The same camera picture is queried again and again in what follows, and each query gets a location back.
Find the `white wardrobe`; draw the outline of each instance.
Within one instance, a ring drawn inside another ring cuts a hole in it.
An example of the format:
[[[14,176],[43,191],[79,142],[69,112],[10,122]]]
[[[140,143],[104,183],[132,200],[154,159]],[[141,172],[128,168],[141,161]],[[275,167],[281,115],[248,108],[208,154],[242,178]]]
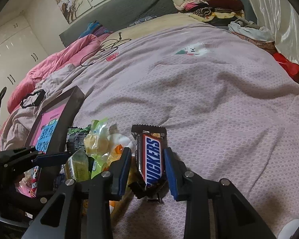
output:
[[[0,108],[0,126],[7,120],[7,102],[27,72],[47,57],[31,27],[19,16],[0,27],[0,91],[7,87]]]

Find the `black cable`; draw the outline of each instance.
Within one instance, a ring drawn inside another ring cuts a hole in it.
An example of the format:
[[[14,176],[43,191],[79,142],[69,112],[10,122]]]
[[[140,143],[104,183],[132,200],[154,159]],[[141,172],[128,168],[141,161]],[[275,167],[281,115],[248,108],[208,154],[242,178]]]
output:
[[[103,43],[102,43],[96,50],[94,50],[94,51],[92,51],[91,53],[89,53],[89,54],[85,55],[84,57],[82,57],[82,59],[81,59],[81,61],[80,61],[80,66],[82,66],[82,67],[88,67],[88,66],[91,66],[91,65],[94,64],[94,63],[91,63],[91,64],[88,64],[88,65],[82,65],[82,61],[83,61],[83,59],[84,59],[85,57],[87,57],[88,55],[90,55],[90,54],[92,54],[92,53],[94,53],[94,52],[97,52],[98,50],[99,50],[99,52],[104,52],[104,51],[106,51],[108,48],[109,48],[109,49],[113,49],[113,48],[115,48],[113,51],[111,51],[109,54],[107,54],[107,55],[105,56],[105,57],[107,57],[107,56],[111,55],[114,51],[118,50],[119,46],[124,45],[125,43],[127,43],[127,42],[129,42],[129,41],[132,40],[132,39],[130,39],[130,38],[126,38],[126,39],[123,39],[123,40],[122,40],[122,36],[121,36],[121,34],[122,34],[122,33],[119,32],[119,36],[120,36],[119,39],[112,38],[112,39],[106,40],[106,41],[104,41],[104,42],[103,42]],[[104,43],[106,43],[106,42],[108,42],[108,41],[110,41],[110,40],[115,40],[116,42],[114,42],[114,43],[112,43],[112,44],[109,44],[109,45],[107,45],[105,48],[103,48],[102,46],[104,45]]]

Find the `white curtain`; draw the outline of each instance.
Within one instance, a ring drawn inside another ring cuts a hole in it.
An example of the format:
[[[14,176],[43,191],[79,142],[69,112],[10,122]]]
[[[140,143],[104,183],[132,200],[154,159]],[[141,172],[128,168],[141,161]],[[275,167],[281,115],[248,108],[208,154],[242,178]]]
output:
[[[279,53],[299,64],[299,15],[288,0],[249,0],[258,19],[275,36]]]

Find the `screw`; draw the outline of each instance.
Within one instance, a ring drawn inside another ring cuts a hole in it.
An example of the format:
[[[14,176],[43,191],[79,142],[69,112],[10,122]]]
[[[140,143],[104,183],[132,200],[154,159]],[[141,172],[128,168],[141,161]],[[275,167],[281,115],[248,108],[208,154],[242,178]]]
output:
[[[191,178],[194,176],[194,173],[192,171],[187,171],[184,173],[184,175],[187,177],[187,178]]]
[[[68,179],[68,180],[66,180],[66,182],[65,182],[65,185],[66,186],[71,186],[71,185],[73,185],[74,184],[74,180],[73,179]]]
[[[228,179],[221,179],[220,183],[224,186],[228,186],[230,184],[230,181]]]
[[[102,177],[106,178],[109,177],[111,175],[111,173],[109,171],[104,171],[101,173]]]
[[[40,198],[40,202],[41,202],[42,204],[45,204],[45,203],[48,202],[48,200],[47,200],[45,197],[43,197],[43,198]]]

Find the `red bag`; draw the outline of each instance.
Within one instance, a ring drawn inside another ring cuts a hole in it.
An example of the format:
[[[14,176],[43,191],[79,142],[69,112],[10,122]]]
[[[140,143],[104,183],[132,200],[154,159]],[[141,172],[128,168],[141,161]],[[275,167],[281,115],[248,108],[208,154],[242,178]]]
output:
[[[295,63],[291,63],[288,59],[286,59],[282,54],[275,53],[273,54],[275,60],[286,70],[288,75],[296,82],[299,81],[299,65]]]

